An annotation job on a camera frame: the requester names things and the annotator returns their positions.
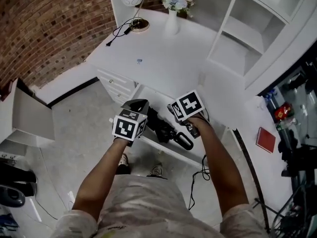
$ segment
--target red book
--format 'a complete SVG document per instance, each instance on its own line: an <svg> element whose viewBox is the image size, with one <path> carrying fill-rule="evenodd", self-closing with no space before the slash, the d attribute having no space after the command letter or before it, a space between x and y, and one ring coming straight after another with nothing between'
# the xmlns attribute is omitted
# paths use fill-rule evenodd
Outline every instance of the red book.
<svg viewBox="0 0 317 238"><path fill-rule="evenodd" d="M269 153L273 153L275 145L275 136L262 127L259 128L256 145L260 146Z"/></svg>

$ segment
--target shirt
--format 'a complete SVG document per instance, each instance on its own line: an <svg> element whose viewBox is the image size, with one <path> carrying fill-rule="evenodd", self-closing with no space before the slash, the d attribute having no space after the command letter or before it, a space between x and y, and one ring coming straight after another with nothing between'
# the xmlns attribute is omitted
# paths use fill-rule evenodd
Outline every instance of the shirt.
<svg viewBox="0 0 317 238"><path fill-rule="evenodd" d="M51 238L268 237L251 209L250 205L230 209L219 233L192 216L176 184L161 178L116 175L98 223L86 212L71 210L59 219Z"/></svg>

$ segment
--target white floor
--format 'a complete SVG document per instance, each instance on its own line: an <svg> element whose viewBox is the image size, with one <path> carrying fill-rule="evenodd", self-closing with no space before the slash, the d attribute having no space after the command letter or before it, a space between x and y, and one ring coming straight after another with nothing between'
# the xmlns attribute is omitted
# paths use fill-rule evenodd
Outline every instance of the white floor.
<svg viewBox="0 0 317 238"><path fill-rule="evenodd" d="M111 145L113 136L108 119L114 117L118 107L101 83L97 82L53 107L56 141L42 149L44 159L38 148L28 147L25 159L38 177L36 199L53 217L59 218L72 207L69 192L72 191L76 196L82 180ZM249 202L253 203L258 194L248 164L231 133L227 133L224 145L240 171ZM186 204L189 204L192 175L198 171L197 168L165 153L159 154L157 149L140 141L136 141L129 152L132 173L135 174L146 175L154 164L162 162L165 176L177 184ZM34 202L41 223L30 199ZM197 175L195 180L194 199L196 204L191 210L193 216L219 228L221 213L215 188L201 175ZM49 237L54 229L56 220L37 204L34 197L27 198L22 208L10 210L20 226L17 237ZM255 212L262 222L261 208L257 207Z"/></svg>

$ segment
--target black cable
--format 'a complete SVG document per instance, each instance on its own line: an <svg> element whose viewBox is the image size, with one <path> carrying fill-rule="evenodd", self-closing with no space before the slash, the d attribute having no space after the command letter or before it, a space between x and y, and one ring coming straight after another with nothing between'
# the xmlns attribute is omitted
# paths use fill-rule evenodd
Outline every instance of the black cable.
<svg viewBox="0 0 317 238"><path fill-rule="evenodd" d="M125 21L121 26L119 26L119 27L117 27L116 29L114 29L114 30L112 31L112 34L114 35L114 38L113 38L111 41L109 41L109 42L106 44L106 46L107 46L107 47L110 47L110 46L111 46L111 43L112 43L117 37L122 37L122 36L127 35L128 33L130 33L130 31L132 30L131 27L129 27L127 30L125 30L125 31L124 31L124 34L119 35L119 33L120 33L120 31L122 30L123 26L124 26L124 25L129 25L130 23L128 23L128 22L129 22L130 20L132 20L132 19L135 19L135 18L143 19L143 18L141 18L141 17L130 18L130 19L128 19L127 21Z"/></svg>
<svg viewBox="0 0 317 238"><path fill-rule="evenodd" d="M209 113L208 113L208 110L207 110L207 109L205 109L205 111L206 111L206 113L207 113L207 116L208 116L207 120L208 120L208 121L210 121L210 117L209 117Z"/></svg>
<svg viewBox="0 0 317 238"><path fill-rule="evenodd" d="M206 121L206 122L208 122L205 118L203 118L203 117L193 117L193 118L198 118L198 119L201 119L201 120L203 120L203 121Z"/></svg>
<svg viewBox="0 0 317 238"><path fill-rule="evenodd" d="M39 206L40 206L48 215L50 215L53 219L57 220L57 218L53 217L51 214L49 214L49 212L48 212L47 210L45 210L45 208L38 202L38 200L36 199L36 197L34 197L34 198L35 198L35 201L39 204Z"/></svg>
<svg viewBox="0 0 317 238"><path fill-rule="evenodd" d="M193 196L193 189L194 189L194 183L195 183L196 175L197 174L203 174L203 178L205 180L210 180L211 179L209 169L206 169L205 163L204 163L206 157L207 156L205 154L204 157L203 157L203 160L202 160L202 170L200 170L200 171L198 171L198 172L193 174L192 189L191 189L191 193L190 193L190 200L189 200L188 210L191 210L194 207L194 205L195 205L195 200L194 200L194 196Z"/></svg>

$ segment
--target flower vase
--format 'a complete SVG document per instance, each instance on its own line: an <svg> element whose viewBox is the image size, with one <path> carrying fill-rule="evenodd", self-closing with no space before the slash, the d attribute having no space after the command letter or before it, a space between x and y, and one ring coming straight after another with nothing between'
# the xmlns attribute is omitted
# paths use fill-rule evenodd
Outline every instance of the flower vase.
<svg viewBox="0 0 317 238"><path fill-rule="evenodd" d="M166 35L175 35L179 31L179 22L177 18L176 10L168 10L168 18L165 24L165 34Z"/></svg>

